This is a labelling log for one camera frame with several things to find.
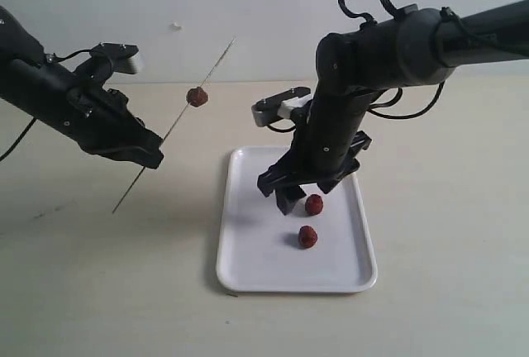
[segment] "white wall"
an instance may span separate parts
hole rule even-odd
[[[122,82],[198,81],[235,34],[215,80],[311,79],[314,50],[328,31],[358,25],[336,0],[0,0],[48,51],[66,55],[99,41],[137,44],[146,62]],[[355,8],[386,17],[376,0]],[[517,0],[393,0],[401,6],[450,5],[460,15]],[[177,21],[180,32],[169,24]],[[527,63],[475,66],[465,73],[526,73]]]

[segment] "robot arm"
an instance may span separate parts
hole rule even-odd
[[[331,33],[320,41],[313,100],[291,108],[295,132],[290,149],[259,176],[259,189],[266,197],[275,192],[285,215],[305,196],[300,185],[316,183],[329,193],[360,167],[355,157],[371,142],[359,131],[360,123],[366,112],[381,106],[373,102],[387,90],[399,88],[402,95],[401,88],[439,84],[438,98],[457,66],[529,56],[529,0],[462,20],[448,7],[397,9],[389,0],[380,1],[393,19],[377,23],[370,14],[353,13],[345,0],[338,0],[348,17],[363,17],[365,23],[357,32]],[[275,107],[263,101],[253,107],[258,126],[281,118],[260,111],[282,107],[277,104],[281,94],[265,102],[270,99]]]
[[[75,140],[91,155],[155,169],[162,139],[126,108],[128,98],[104,89],[114,71],[138,71],[134,45],[100,44],[74,72],[46,55],[42,45],[0,7],[0,98]]]

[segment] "white plastic tray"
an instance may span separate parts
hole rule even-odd
[[[236,292],[357,293],[377,278],[356,176],[328,195],[316,185],[307,195],[323,197],[323,212],[308,217],[304,199],[284,216],[275,196],[265,198],[257,177],[286,152],[283,147],[247,146],[231,155],[217,254],[217,277]],[[298,230],[312,226],[318,242],[298,245]]]

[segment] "tray rim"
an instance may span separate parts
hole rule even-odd
[[[224,203],[222,204],[221,226],[220,226],[220,231],[219,231],[218,247],[217,247],[217,262],[215,264],[215,271],[217,274],[217,279],[220,282],[220,284],[227,290],[236,292],[236,293],[327,293],[327,294],[328,293],[339,293],[339,294],[344,294],[344,293],[360,293],[362,291],[365,291],[366,289],[372,288],[377,282],[377,279],[379,277],[379,268],[377,266],[377,263],[374,257],[373,241],[371,240],[371,234],[369,233],[369,226],[368,226],[367,217],[365,215],[365,210],[364,210],[364,202],[362,200],[362,193],[360,192],[360,185],[359,185],[358,177],[356,176],[356,173],[348,175],[341,182],[344,182],[344,181],[352,182],[352,186],[357,196],[355,202],[356,202],[358,212],[360,213],[360,218],[362,221],[361,227],[364,232],[365,245],[367,247],[368,256],[369,256],[369,266],[371,268],[371,276],[365,283],[359,286],[355,286],[355,287],[351,287],[347,289],[343,288],[342,290],[340,289],[330,290],[330,289],[325,289],[325,287],[322,287],[322,290],[317,290],[317,291],[312,291],[312,290],[311,291],[295,291],[295,290],[274,291],[272,289],[270,290],[255,290],[255,289],[249,289],[249,288],[241,289],[238,287],[234,287],[233,284],[230,284],[230,281],[227,280],[227,278],[224,278],[224,274],[222,273],[222,269],[221,269],[221,257],[222,257],[222,249],[223,249],[223,244],[224,244],[222,240],[223,240],[224,230],[226,228],[225,215],[226,215],[226,208],[230,200],[229,191],[232,186],[231,185],[232,184],[231,175],[233,171],[233,164],[235,160],[237,159],[237,154],[239,152],[245,151],[245,150],[251,150],[251,149],[285,149],[286,150],[288,149],[288,147],[284,145],[243,145],[238,148],[235,148],[230,153],[230,161],[228,164],[228,171],[227,171],[227,178],[226,178],[226,187],[224,190]]]

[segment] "beige table surface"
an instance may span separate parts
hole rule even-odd
[[[227,156],[286,145],[259,98],[215,83],[116,215],[138,167],[37,123],[0,164],[0,355],[522,356],[529,353],[529,78],[451,79],[427,116],[367,116],[360,187],[379,265],[354,296],[226,295],[214,265]],[[122,85],[164,134],[190,85]],[[409,90],[395,112],[422,107]],[[0,102],[0,150],[29,117]]]

